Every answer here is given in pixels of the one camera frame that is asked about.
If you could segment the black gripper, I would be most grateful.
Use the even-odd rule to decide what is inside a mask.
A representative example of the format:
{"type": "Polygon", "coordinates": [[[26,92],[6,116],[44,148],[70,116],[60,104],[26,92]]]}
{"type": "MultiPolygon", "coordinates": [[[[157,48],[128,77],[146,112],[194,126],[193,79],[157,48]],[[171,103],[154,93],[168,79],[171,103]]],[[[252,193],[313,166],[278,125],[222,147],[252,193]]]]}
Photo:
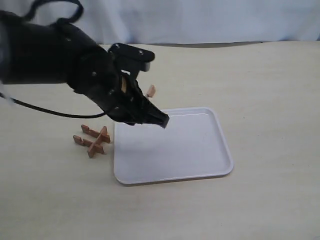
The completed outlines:
{"type": "Polygon", "coordinates": [[[144,95],[137,82],[134,88],[129,75],[117,70],[113,56],[99,45],[84,50],[72,66],[69,86],[93,101],[112,120],[131,126],[167,127],[168,114],[144,95]]]}

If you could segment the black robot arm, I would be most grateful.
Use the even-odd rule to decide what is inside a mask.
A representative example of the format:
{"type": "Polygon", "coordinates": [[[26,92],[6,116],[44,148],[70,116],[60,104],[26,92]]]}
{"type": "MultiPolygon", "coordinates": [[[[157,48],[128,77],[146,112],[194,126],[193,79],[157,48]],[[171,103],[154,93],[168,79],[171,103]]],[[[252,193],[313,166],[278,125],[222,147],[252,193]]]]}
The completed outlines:
{"type": "Polygon", "coordinates": [[[153,52],[123,43],[104,49],[71,23],[38,25],[0,13],[3,84],[67,84],[115,122],[167,126],[169,116],[147,99],[137,81],[154,59],[153,52]]]}

